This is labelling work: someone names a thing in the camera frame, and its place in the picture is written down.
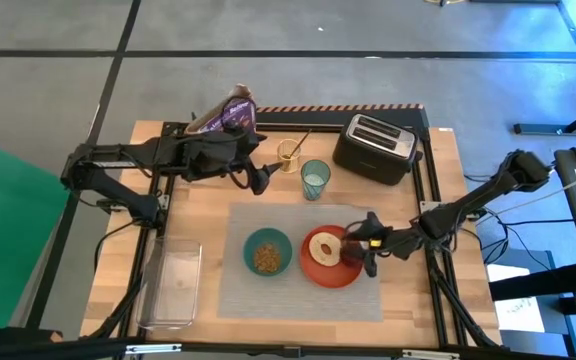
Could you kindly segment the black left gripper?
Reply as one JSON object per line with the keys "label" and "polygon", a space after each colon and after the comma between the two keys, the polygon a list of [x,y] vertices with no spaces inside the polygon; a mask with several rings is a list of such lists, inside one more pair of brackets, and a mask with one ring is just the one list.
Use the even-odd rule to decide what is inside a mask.
{"label": "black left gripper", "polygon": [[242,183],[235,178],[235,185],[240,189],[250,189],[254,195],[261,195],[269,185],[269,178],[279,172],[282,162],[266,164],[261,168],[256,168],[250,154],[265,140],[264,135],[258,135],[255,131],[247,132],[237,141],[235,153],[235,171],[244,172],[247,176],[246,182]]}

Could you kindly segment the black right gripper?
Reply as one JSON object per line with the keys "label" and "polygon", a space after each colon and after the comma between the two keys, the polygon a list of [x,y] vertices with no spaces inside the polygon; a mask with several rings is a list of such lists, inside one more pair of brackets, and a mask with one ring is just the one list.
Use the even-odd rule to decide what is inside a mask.
{"label": "black right gripper", "polygon": [[373,211],[367,213],[365,220],[354,221],[344,229],[344,239],[362,239],[363,256],[351,256],[353,266],[365,270],[370,278],[377,275],[377,262],[375,257],[388,252],[387,238],[392,233],[392,227],[384,226]]}

